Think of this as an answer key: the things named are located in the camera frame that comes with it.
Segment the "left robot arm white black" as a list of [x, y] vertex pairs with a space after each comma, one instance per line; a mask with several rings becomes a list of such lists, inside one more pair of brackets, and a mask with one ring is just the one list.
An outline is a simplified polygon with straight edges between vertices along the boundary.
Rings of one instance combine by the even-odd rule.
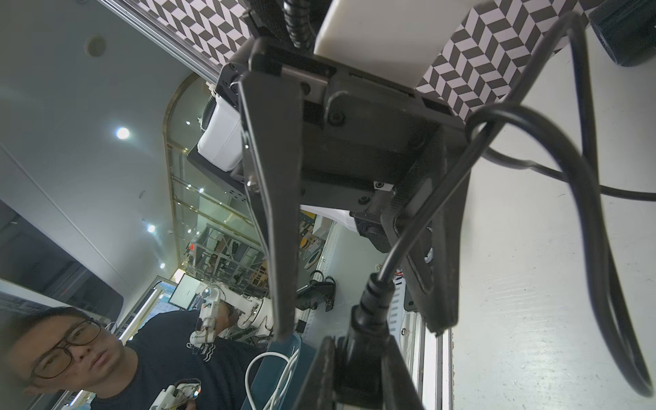
[[457, 323], [461, 183], [427, 223], [420, 211], [466, 148], [463, 121], [417, 85], [470, 1], [331, 1], [318, 31], [309, 1], [277, 1], [282, 32], [250, 39], [199, 153], [241, 172], [270, 261], [274, 329], [294, 327], [301, 208], [352, 213], [382, 252], [401, 237], [402, 268], [430, 331]]

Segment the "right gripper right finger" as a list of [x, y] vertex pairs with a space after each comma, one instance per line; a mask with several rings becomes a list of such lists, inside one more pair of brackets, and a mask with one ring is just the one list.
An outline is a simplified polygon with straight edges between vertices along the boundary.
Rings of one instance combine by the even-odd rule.
[[389, 336], [381, 359], [383, 409], [423, 409], [396, 340]]

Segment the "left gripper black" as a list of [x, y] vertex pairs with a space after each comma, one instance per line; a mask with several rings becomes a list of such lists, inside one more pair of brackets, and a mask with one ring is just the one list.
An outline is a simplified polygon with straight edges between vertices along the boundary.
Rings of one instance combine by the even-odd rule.
[[301, 206], [345, 212], [397, 269], [428, 330], [458, 322], [461, 227], [469, 178], [421, 230], [410, 222], [467, 146], [450, 108], [407, 87], [249, 39], [220, 71], [240, 114], [244, 183], [266, 257], [274, 338], [295, 328]]

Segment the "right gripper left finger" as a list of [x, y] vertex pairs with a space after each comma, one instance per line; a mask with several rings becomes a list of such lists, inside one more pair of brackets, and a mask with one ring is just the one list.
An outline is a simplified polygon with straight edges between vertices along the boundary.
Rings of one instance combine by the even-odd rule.
[[325, 337], [314, 357], [294, 410], [333, 410], [337, 349], [334, 338]]

